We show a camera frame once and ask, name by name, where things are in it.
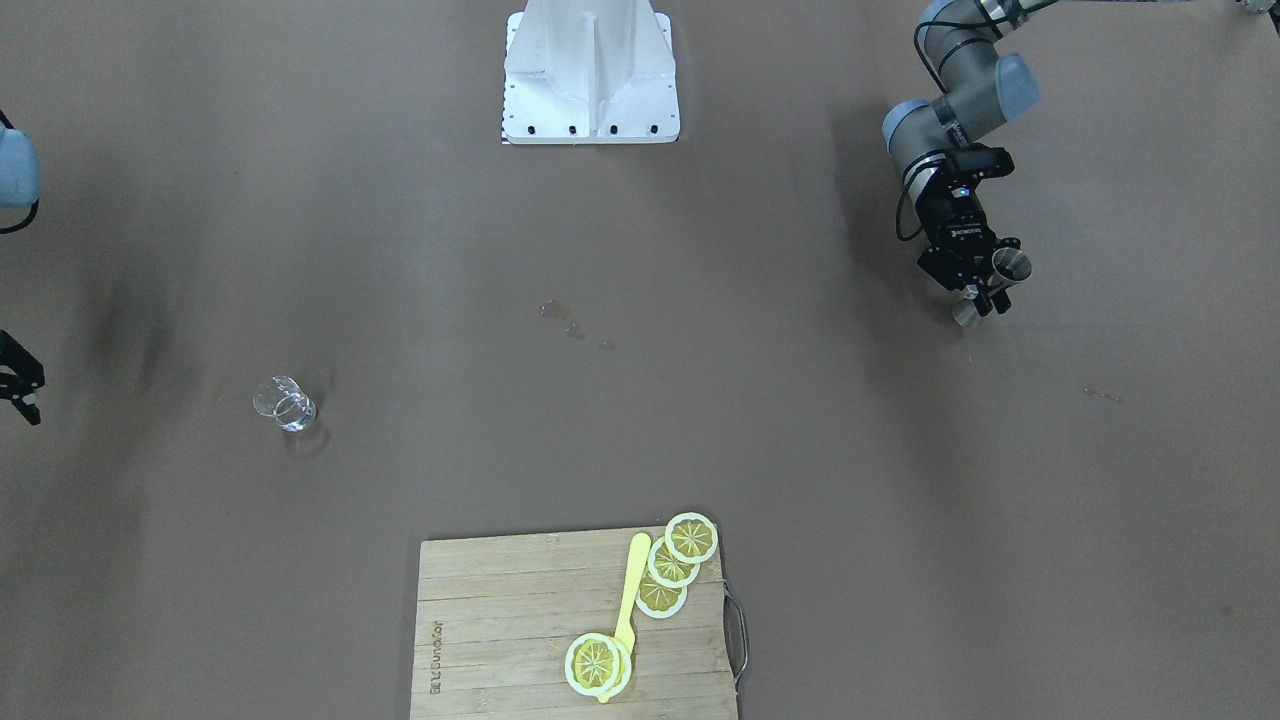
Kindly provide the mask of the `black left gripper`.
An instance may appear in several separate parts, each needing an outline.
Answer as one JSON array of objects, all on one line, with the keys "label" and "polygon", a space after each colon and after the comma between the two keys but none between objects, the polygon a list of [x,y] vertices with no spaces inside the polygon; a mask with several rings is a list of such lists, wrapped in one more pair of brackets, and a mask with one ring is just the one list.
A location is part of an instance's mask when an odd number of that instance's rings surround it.
[{"label": "black left gripper", "polygon": [[918,265],[945,290],[966,284],[964,313],[983,318],[1012,306],[1009,290],[1021,282],[1021,268],[995,265],[989,283],[970,283],[986,275],[982,266],[991,254],[1009,245],[991,229],[977,195],[978,184],[948,182],[940,167],[925,169],[915,178],[915,211],[928,241]]}]

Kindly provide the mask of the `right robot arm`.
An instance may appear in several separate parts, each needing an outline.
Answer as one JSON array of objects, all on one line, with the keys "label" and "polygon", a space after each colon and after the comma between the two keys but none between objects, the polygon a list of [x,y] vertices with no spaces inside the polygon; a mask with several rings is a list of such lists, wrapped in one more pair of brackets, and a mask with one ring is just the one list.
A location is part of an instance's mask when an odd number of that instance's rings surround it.
[{"label": "right robot arm", "polygon": [[[26,210],[18,222],[1,228],[14,234],[29,227],[40,210],[42,170],[35,141],[1,114],[1,205]],[[41,424],[37,393],[46,384],[44,364],[13,334],[1,332],[1,395],[32,425]]]}]

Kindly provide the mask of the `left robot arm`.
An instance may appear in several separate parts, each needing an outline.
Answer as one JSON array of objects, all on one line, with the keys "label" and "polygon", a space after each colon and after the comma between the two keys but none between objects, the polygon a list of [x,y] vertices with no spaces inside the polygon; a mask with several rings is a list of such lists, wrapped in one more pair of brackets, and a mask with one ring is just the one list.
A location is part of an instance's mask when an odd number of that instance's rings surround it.
[{"label": "left robot arm", "polygon": [[954,319],[969,327],[1010,310],[1010,290],[1032,263],[1021,241],[991,225],[978,186],[1014,172],[1006,149],[986,136],[1019,118],[1041,97],[1023,58],[998,41],[1024,26],[1044,1],[933,1],[911,35],[916,59],[938,94],[909,99],[884,117],[886,151],[901,181],[899,206],[910,208],[925,238],[918,266],[957,301]]}]

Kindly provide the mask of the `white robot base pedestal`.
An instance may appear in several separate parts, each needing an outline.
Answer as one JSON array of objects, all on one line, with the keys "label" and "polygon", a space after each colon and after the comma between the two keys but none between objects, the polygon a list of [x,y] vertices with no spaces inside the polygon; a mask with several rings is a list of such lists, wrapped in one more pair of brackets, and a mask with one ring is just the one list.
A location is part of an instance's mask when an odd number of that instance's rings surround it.
[{"label": "white robot base pedestal", "polygon": [[504,31],[508,145],[673,143],[673,26],[649,1],[530,1]]}]

